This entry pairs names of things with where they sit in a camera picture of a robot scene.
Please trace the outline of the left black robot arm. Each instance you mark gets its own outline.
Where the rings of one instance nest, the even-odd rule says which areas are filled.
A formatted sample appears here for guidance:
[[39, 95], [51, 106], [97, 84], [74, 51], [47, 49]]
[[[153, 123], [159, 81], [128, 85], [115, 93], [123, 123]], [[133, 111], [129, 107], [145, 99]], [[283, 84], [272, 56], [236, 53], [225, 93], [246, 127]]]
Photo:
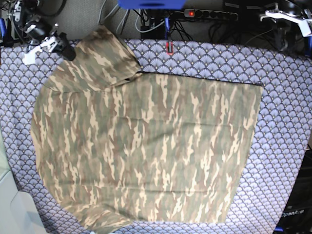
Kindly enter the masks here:
[[296, 16], [304, 15], [307, 10], [312, 11], [311, 0], [278, 0], [277, 3], [279, 10]]

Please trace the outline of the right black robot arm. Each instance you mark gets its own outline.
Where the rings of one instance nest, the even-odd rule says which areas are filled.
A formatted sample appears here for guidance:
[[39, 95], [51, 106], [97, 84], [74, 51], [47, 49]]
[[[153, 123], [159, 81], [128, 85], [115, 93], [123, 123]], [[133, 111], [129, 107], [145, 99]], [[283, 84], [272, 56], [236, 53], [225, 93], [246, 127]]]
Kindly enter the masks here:
[[15, 32], [21, 41], [27, 44], [22, 61], [26, 65], [36, 62], [38, 52], [47, 51], [73, 61], [76, 57], [74, 48], [70, 45], [65, 33], [57, 33], [59, 25], [51, 25], [45, 19], [58, 16], [64, 9], [63, 0], [59, 9], [47, 14], [41, 10], [41, 0], [13, 0], [10, 3], [8, 16]]

